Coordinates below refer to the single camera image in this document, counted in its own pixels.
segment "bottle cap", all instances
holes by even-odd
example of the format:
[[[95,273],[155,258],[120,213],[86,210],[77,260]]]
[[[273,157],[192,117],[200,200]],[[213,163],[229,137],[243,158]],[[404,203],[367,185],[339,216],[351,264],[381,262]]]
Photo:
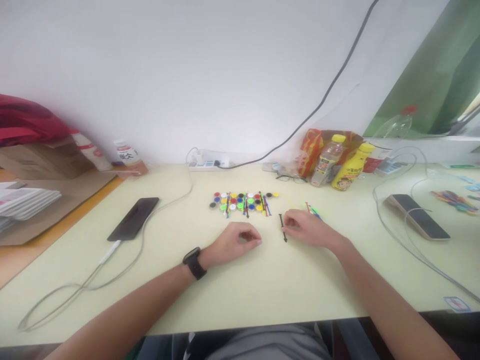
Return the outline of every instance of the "bottle cap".
[[[335,134],[331,137],[331,140],[336,143],[343,143],[345,141],[345,135]]]
[[[117,148],[121,148],[127,146],[127,143],[123,139],[117,139],[113,142],[113,145],[115,145]]]
[[[375,146],[372,144],[369,144],[368,142],[364,142],[363,144],[360,145],[358,150],[363,151],[364,153],[371,153],[375,149]]]
[[[401,112],[402,115],[413,115],[417,111],[417,107],[410,105],[406,106],[403,111]]]

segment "hand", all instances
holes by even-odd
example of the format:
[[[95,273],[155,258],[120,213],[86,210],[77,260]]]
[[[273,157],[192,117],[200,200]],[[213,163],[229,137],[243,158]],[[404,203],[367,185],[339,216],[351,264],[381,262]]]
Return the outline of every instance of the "hand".
[[[240,237],[247,242],[240,243]],[[212,266],[229,263],[261,243],[262,237],[252,225],[247,222],[231,222],[210,246],[200,252],[198,262],[207,270]]]
[[[346,238],[306,210],[288,210],[283,218],[283,232],[302,243],[327,248],[333,252]]]

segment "green curtain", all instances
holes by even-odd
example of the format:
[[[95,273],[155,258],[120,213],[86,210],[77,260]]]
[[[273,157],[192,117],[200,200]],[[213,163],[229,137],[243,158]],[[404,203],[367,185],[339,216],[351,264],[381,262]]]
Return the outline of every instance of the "green curtain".
[[[441,136],[480,93],[480,1],[450,0],[363,136],[408,105],[409,138]]]

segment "desk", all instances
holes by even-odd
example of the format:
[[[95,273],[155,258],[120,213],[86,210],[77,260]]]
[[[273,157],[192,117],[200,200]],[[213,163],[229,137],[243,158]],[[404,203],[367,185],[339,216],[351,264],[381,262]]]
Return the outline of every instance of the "desk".
[[[449,174],[480,181],[480,172],[475,170],[451,170]],[[367,174],[347,192],[338,192],[330,186],[315,188],[275,180],[275,174],[261,171],[258,164],[230,171],[194,172],[191,177],[192,193],[148,223],[143,254],[130,272],[105,288],[82,293],[42,328],[17,332],[21,318],[43,295],[64,283],[82,282],[90,274],[112,245],[106,241],[108,235],[138,198],[159,197],[167,203],[185,194],[189,189],[186,167],[164,166],[146,176],[128,179],[78,221],[0,291],[0,346],[63,342],[114,302],[178,264],[189,250],[210,244],[229,220],[208,205],[215,192],[229,190],[277,191],[299,208],[305,208],[308,201],[328,224],[349,237],[366,260],[419,312],[448,309],[444,296],[458,296],[472,310],[480,311],[479,303],[414,259],[382,227],[372,199],[372,189],[384,181],[382,178]],[[404,177],[382,185],[378,195],[384,199],[390,194],[407,194],[412,184],[422,178],[423,167],[417,166]],[[459,179],[440,178],[423,181],[415,188],[416,201],[434,209],[431,216],[451,235],[451,240],[430,242],[414,232],[412,238],[434,264],[480,294],[480,218],[457,212],[429,194],[431,190],[452,190],[468,195],[464,185]],[[254,213],[249,219],[262,234],[262,245],[231,264],[209,270],[153,326],[150,335],[367,315],[331,253],[295,240],[283,241],[278,214],[290,208],[285,196],[270,201],[271,218]],[[403,219],[384,205],[381,211],[392,230],[405,238]],[[237,212],[230,221],[246,219]],[[119,273],[139,246],[138,239],[123,243],[92,285]],[[32,320],[60,301],[59,297],[48,301]]]

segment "snack bag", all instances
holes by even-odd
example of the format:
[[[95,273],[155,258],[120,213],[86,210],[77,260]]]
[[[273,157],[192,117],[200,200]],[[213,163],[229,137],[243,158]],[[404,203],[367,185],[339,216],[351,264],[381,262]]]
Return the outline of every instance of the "snack bag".
[[[332,140],[332,136],[335,134],[345,136],[343,143],[345,150],[340,160],[335,164],[336,166],[342,165],[349,156],[359,148],[360,144],[364,142],[364,138],[353,131],[308,129],[300,147],[301,150],[308,154],[308,159],[305,162],[305,167],[298,169],[300,176],[307,178],[312,175],[322,148]]]

